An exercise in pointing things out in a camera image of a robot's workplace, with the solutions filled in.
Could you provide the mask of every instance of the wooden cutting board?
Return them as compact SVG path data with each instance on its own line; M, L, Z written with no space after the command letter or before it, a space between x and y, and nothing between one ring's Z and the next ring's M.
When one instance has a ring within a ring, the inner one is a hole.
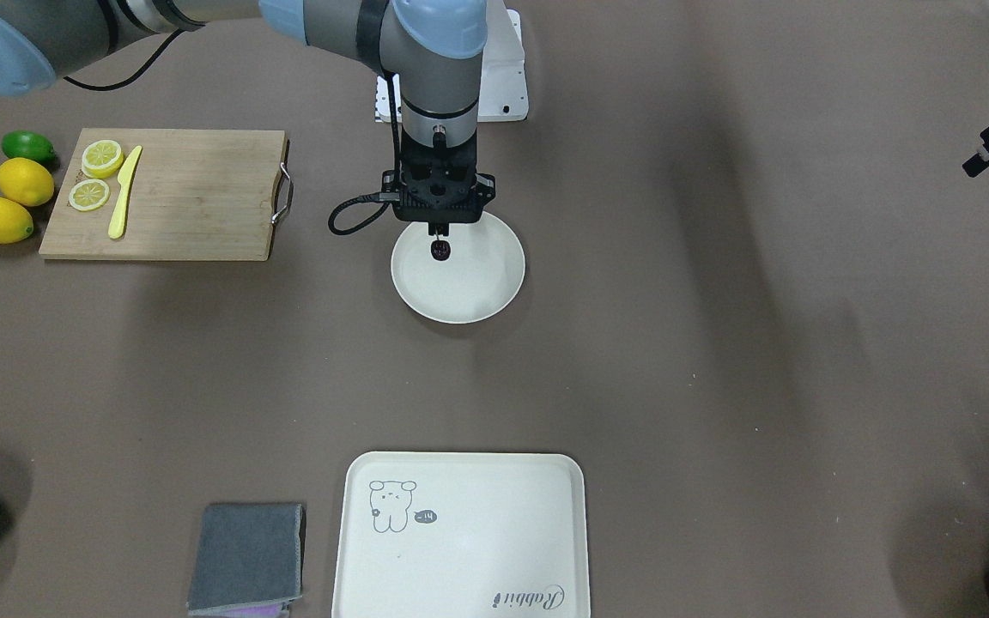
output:
M107 234L120 192L109 179L109 203L71 208L83 180L82 151L115 140L124 155L142 145L120 239ZM239 259L270 257L270 218L285 160L283 130L83 129L67 164L52 218L40 243L48 259Z

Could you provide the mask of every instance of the bear drawing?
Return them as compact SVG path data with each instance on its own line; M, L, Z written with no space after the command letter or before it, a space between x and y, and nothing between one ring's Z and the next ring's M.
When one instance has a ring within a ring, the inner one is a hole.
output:
M407 528L408 513L417 488L413 481L373 481L369 482L369 505L373 508L373 528L377 532L402 532Z

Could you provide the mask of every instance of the knife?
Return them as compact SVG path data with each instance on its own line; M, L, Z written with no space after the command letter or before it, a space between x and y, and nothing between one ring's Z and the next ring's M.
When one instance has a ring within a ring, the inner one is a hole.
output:
M124 223L129 214L129 191L132 189L132 177L137 172L137 162L143 146L137 146L129 153L117 172L117 181L121 184L121 192L117 195L117 206L113 207L113 218L109 220L109 238L118 239L124 235Z

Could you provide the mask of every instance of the gray cloth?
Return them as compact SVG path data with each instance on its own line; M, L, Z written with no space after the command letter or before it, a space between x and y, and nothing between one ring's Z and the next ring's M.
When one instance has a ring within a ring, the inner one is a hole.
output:
M299 598L302 520L299 504L208 505L189 586L189 615Z

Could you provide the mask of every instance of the metal handle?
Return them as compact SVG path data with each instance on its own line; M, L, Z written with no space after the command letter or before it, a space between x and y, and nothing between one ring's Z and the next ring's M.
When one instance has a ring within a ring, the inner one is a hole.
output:
M282 161L280 167L282 168L282 176L285 176L285 180L288 181L289 191L285 197L285 206L280 208L276 208L275 206L274 208L274 215L270 218L270 223L274 224L274 226L288 213L288 209L292 207L292 187L294 187L294 183L292 183L292 177L289 176L288 169L285 168L285 161Z

